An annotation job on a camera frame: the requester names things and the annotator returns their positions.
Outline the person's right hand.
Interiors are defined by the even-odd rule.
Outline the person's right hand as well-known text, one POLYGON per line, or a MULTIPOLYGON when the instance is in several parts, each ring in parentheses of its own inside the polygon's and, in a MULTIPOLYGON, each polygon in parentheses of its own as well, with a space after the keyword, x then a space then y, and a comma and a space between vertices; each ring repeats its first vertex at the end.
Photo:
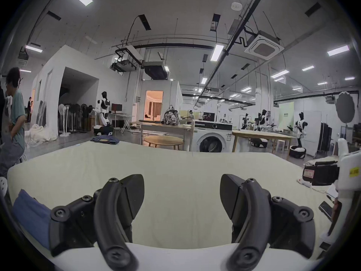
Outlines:
POLYGON ((331 226, 328 230, 327 235, 330 236, 339 218, 342 209, 342 202, 339 201, 338 197, 334 200, 334 206, 332 207, 331 213, 331 226))

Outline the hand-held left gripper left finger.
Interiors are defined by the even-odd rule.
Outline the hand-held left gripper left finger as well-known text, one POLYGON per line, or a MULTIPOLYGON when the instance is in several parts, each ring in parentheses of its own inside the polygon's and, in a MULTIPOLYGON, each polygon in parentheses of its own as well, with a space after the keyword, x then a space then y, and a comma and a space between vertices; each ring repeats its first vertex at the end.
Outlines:
POLYGON ((110 178, 93 196, 85 195, 51 210, 49 250, 53 257, 70 249, 93 247, 114 271, 135 271, 138 260, 127 247, 132 243, 132 222, 145 195, 142 174, 121 180, 110 178))

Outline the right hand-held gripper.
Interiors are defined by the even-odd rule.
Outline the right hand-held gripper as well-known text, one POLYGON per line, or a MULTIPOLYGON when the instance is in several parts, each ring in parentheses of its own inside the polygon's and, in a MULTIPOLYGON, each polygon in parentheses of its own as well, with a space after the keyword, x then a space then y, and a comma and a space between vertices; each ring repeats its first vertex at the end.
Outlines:
POLYGON ((348 213, 352 207, 354 196, 361 190, 361 153, 360 150, 349 152, 346 139, 339 138, 337 141, 337 160, 314 160, 312 164, 305 165, 302 173, 302 183, 311 186, 334 186, 337 195, 329 194, 331 198, 337 198, 342 202, 342 209, 337 223, 330 236, 338 237, 345 227, 348 213))

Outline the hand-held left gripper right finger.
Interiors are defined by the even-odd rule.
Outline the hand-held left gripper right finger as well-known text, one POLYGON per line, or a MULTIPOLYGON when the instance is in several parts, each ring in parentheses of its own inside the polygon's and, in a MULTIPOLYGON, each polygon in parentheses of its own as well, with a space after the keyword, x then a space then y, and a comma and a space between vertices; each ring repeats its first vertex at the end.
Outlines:
POLYGON ((223 174, 220 199, 232 222, 232 243, 236 249, 227 259, 230 271, 251 271, 267 245, 295 251, 309 259, 315 246, 314 212, 281 197, 271 196, 254 179, 223 174))

